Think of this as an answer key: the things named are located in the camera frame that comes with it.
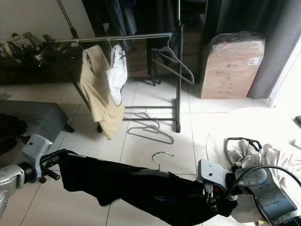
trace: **garment rack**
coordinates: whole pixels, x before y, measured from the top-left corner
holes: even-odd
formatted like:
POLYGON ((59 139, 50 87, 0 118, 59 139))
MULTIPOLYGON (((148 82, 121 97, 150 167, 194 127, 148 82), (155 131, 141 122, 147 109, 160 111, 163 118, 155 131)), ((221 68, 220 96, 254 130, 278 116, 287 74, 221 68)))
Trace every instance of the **garment rack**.
MULTIPOLYGON (((180 19, 180 0, 177 1, 177 18, 178 18, 178 31, 177 32, 167 32, 167 33, 157 33, 157 34, 141 34, 141 35, 125 35, 125 36, 103 36, 103 37, 95 37, 95 38, 83 38, 83 39, 60 39, 60 40, 51 40, 50 38, 45 39, 51 44, 62 44, 62 43, 73 43, 73 42, 98 42, 98 41, 109 41, 109 40, 134 40, 134 39, 150 39, 150 38, 163 38, 163 37, 179 37, 178 38, 178 53, 179 53, 179 60, 182 61, 182 52, 183 52, 183 24, 181 24, 180 19)), ((65 65, 64 61, 62 60, 60 52, 57 50, 55 45, 53 45, 53 49, 62 64, 62 67, 65 69, 68 77, 71 79, 74 87, 80 94, 81 98, 84 100, 87 107, 90 109, 90 105, 86 100, 84 94, 82 93, 79 85, 77 84, 74 77, 71 75, 69 69, 65 65)), ((178 65, 178 73, 182 74, 182 66, 178 65)), ((151 75, 151 79, 155 85, 154 77, 155 71, 153 70, 153 74, 151 75)), ((176 98, 175 103, 173 106, 126 106, 126 109, 175 109, 175 117, 172 118, 124 118, 125 121, 151 121, 151 120, 158 120, 158 121, 175 121, 175 129, 177 133, 181 132, 181 123, 180 123, 180 104, 181 104, 181 78, 177 77, 177 84, 176 84, 176 98)), ((98 125, 97 130, 101 132, 101 128, 98 125)))

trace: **beige garment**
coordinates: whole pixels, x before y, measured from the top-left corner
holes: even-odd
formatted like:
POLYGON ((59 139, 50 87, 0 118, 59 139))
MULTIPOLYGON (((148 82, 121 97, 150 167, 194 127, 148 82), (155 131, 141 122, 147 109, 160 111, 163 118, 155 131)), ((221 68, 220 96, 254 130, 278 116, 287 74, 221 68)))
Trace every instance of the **beige garment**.
POLYGON ((80 86, 90 104, 93 120, 99 122, 104 134, 111 140, 121 124, 124 106, 116 106, 110 96, 106 74, 109 68, 100 46, 83 51, 80 86))

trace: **plastic wrap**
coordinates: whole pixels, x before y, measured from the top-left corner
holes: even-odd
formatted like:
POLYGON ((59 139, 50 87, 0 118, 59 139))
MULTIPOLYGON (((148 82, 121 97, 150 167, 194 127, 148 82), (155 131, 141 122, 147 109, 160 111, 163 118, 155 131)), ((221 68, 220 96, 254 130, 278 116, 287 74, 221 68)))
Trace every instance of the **plastic wrap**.
POLYGON ((202 99, 246 97, 264 56, 265 40, 252 32, 219 34, 206 54, 202 99))

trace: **white tile floor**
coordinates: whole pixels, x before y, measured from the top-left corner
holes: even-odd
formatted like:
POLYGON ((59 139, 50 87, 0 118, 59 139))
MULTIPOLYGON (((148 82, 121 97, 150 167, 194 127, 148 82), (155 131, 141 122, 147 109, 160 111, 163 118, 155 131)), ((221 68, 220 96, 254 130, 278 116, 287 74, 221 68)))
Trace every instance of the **white tile floor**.
MULTIPOLYGON (((170 105, 175 97, 175 79, 163 81, 153 87, 148 80, 129 79, 123 89, 125 105, 170 105)), ((117 135, 108 141, 96 132, 96 124, 91 113, 70 83, 1 86, 0 98, 56 102, 69 116, 74 133, 61 132, 50 152, 67 148, 78 154, 122 162, 134 166, 157 167, 151 155, 158 151, 168 151, 168 155, 157 156, 162 170, 179 176, 195 179, 196 164, 206 158, 205 144, 209 128, 219 123, 227 112, 262 104, 251 99, 245 100, 201 100, 199 85, 183 83, 181 91, 181 133, 174 132, 172 123, 161 122, 164 132, 174 138, 174 144, 158 143, 127 134, 127 129, 135 122, 123 121, 117 135)), ((169 117, 169 110, 148 110, 153 116, 169 117)), ((203 226, 238 226, 232 218, 216 216, 204 222, 203 226)), ((70 193, 63 189, 61 181, 49 179, 45 184, 26 184, 8 203, 0 226, 165 226, 165 222, 138 210, 124 201, 111 206, 100 207, 97 200, 82 192, 70 193)))

